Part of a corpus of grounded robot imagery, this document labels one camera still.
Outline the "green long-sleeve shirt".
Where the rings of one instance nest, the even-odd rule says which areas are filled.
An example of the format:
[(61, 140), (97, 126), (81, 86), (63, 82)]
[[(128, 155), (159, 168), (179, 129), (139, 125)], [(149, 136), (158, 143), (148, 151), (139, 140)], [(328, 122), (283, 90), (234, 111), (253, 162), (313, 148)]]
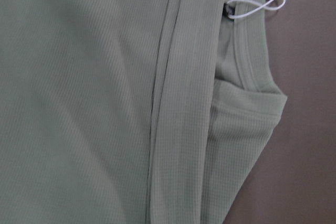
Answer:
[(1, 223), (223, 223), (287, 100), (228, 1), (1, 0)]

